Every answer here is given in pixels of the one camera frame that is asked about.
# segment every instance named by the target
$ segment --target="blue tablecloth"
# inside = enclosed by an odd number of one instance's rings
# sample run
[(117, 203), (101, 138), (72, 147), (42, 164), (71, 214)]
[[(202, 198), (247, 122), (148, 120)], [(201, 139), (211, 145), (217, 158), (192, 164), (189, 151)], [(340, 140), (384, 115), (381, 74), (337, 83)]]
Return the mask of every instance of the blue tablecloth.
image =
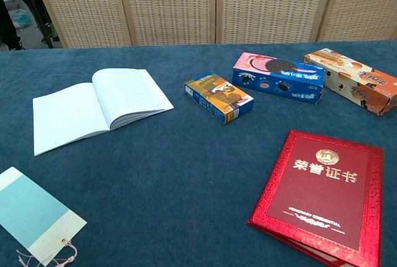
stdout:
[[(246, 225), (287, 132), (376, 145), (385, 151), (381, 260), (395, 266), (397, 109), (378, 117), (328, 89), (315, 105), (247, 89), (253, 110), (222, 125), (183, 90), (207, 71), (231, 81), (242, 52), (300, 61), (324, 47), (397, 75), (396, 41), (0, 53), (0, 172), (15, 166), (88, 221), (73, 266), (319, 266)], [(175, 109), (34, 157), (32, 98), (102, 68), (147, 69)], [(23, 249), (2, 227), (0, 241), (0, 266), (19, 266)]]

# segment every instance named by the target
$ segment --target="woven panel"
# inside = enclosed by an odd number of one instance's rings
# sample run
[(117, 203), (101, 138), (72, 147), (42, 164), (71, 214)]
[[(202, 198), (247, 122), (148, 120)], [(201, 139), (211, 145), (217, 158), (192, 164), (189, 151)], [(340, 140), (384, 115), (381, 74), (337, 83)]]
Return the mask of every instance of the woven panel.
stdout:
[(123, 3), (134, 44), (215, 41), (215, 0), (123, 0)]
[(325, 5), (325, 1), (218, 0), (216, 41), (220, 43), (314, 41), (324, 9), (322, 4)]
[(394, 37), (397, 0), (330, 0), (319, 40), (381, 40)]
[(66, 47), (131, 45), (121, 0), (44, 0)]

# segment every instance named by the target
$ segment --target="light blue card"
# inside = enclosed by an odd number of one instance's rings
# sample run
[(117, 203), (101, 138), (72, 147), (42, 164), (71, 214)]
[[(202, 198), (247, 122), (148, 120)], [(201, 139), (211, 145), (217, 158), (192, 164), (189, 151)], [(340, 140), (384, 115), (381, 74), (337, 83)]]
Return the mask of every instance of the light blue card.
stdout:
[(0, 225), (46, 266), (86, 224), (14, 167), (0, 174)]

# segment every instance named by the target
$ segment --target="box packaging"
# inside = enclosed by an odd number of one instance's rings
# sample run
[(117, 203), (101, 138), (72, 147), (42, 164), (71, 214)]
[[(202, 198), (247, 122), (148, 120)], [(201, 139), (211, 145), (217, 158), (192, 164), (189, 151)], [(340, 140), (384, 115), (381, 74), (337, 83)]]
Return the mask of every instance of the box packaging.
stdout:
[(254, 99), (214, 73), (185, 83), (185, 93), (223, 124), (252, 109)]
[(243, 53), (233, 68), (232, 83), (316, 104), (323, 93), (324, 75), (318, 66)]
[(303, 61), (326, 70), (325, 86), (348, 100), (382, 115), (397, 106), (397, 78), (324, 48)]

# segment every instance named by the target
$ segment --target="blank white page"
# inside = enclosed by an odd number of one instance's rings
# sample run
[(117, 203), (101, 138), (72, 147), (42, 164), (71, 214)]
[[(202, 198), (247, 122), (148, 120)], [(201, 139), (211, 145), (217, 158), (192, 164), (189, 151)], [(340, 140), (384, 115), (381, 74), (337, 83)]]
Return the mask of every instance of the blank white page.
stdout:
[(35, 156), (109, 131), (91, 83), (33, 99)]
[(121, 116), (142, 112), (150, 115), (173, 108), (146, 70), (99, 70), (92, 76), (92, 84), (109, 128)]

